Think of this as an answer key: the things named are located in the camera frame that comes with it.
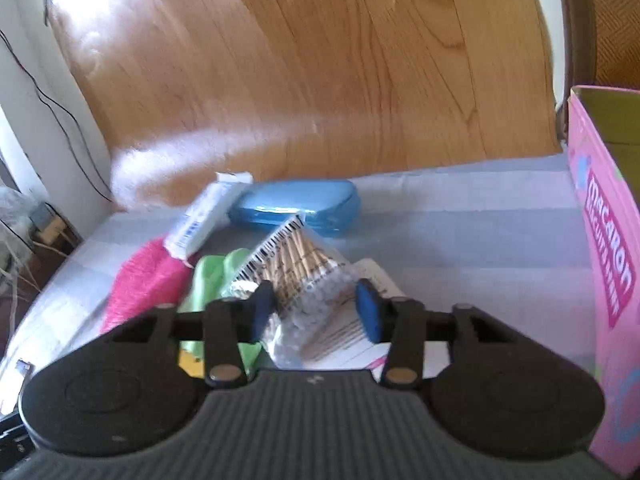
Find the green soft cloth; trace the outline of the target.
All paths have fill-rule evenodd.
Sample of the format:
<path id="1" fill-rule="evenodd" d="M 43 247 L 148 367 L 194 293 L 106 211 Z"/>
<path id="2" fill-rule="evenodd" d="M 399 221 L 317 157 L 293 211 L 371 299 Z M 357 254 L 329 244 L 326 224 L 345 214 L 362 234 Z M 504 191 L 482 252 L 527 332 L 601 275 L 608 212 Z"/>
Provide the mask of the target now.
<path id="1" fill-rule="evenodd" d="M 257 286 L 265 281 L 244 282 L 244 276 L 240 273 L 249 256 L 248 249 L 240 248 L 225 256 L 204 256 L 198 260 L 193 273 L 191 290 L 178 307 L 178 312 L 196 312 L 198 316 L 213 301 L 224 298 L 245 299 L 250 296 Z M 250 376 L 254 373 L 262 343 L 258 341 L 256 344 L 239 344 L 239 350 L 245 373 Z"/>

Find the white printed paper card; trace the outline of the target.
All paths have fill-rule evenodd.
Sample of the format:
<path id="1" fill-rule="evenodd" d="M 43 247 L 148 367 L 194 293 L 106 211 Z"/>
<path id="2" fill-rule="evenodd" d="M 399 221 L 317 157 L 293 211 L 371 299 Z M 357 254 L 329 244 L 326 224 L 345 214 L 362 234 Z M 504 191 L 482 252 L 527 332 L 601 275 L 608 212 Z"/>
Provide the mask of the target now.
<path id="1" fill-rule="evenodd" d="M 354 269 L 360 278 L 370 280 L 383 297 L 404 294 L 373 259 L 360 259 Z M 300 354 L 300 362 L 305 370 L 370 370 L 378 379 L 388 348 L 389 344 L 374 344 L 367 338 L 355 301 L 349 300 Z"/>

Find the pink fluffy cloth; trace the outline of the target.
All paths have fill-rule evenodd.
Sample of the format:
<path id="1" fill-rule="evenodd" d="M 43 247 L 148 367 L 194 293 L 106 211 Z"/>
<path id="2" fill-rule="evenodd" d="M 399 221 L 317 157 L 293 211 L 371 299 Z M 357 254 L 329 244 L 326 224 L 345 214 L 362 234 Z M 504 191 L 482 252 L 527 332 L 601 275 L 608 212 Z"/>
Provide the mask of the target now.
<path id="1" fill-rule="evenodd" d="M 119 269 L 108 294 L 101 333 L 161 304 L 178 304 L 193 270 L 172 258 L 163 237 L 144 244 Z"/>

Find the white tissue pack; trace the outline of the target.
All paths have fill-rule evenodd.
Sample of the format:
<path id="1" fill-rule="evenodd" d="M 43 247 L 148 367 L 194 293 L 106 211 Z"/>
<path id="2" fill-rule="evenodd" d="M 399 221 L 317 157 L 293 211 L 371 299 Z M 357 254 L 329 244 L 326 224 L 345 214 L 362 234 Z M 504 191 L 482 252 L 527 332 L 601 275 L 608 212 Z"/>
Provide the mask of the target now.
<path id="1" fill-rule="evenodd" d="M 164 248 L 171 258 L 186 261 L 193 256 L 253 182 L 253 176 L 249 172 L 217 172 L 216 180 L 198 194 L 166 235 Z"/>

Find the blue pencil case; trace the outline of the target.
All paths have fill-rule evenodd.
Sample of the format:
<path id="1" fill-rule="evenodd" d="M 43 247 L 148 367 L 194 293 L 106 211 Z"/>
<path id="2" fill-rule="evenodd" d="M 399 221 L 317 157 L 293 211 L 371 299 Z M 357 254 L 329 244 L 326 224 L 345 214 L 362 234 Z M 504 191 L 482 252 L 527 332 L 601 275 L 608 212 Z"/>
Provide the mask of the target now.
<path id="1" fill-rule="evenodd" d="M 322 236 L 347 231 L 360 213 L 356 185 L 349 180 L 288 180 L 253 184 L 231 207 L 236 226 L 272 231 L 297 216 Z"/>

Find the striped white table cloth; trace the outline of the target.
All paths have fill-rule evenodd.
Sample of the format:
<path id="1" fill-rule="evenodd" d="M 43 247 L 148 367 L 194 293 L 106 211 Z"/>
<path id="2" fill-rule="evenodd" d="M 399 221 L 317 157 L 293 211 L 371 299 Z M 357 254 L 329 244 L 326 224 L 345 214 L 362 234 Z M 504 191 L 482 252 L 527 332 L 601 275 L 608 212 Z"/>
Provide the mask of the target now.
<path id="1" fill-rule="evenodd" d="M 474 304 L 593 369 L 587 233 L 565 155 L 377 174 L 356 187 L 360 214 L 332 240 L 348 260 L 374 260 L 430 309 Z M 44 367 L 99 333 L 120 267 L 180 216 L 178 208 L 113 214 L 65 260 L 3 347 L 3 404 L 17 396 L 17 361 Z"/>

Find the pink tin box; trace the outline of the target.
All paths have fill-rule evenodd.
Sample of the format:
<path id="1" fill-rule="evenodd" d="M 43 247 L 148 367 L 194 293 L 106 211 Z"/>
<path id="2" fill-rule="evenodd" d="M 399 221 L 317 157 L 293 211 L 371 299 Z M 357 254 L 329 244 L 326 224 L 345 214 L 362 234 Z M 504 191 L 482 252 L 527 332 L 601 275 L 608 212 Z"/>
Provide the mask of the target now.
<path id="1" fill-rule="evenodd" d="M 567 156 L 582 204 L 596 300 L 596 375 L 605 414 L 591 445 L 612 469 L 639 469 L 639 93 L 576 86 Z"/>

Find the brown woven chair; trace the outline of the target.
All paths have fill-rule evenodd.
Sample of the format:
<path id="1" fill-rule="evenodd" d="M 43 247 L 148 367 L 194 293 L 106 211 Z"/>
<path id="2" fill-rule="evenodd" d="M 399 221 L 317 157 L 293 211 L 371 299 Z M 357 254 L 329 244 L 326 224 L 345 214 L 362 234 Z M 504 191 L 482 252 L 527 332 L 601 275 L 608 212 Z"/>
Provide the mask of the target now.
<path id="1" fill-rule="evenodd" d="M 567 138 L 567 104 L 576 84 L 639 88 L 639 0 L 561 0 L 565 68 L 559 138 Z"/>

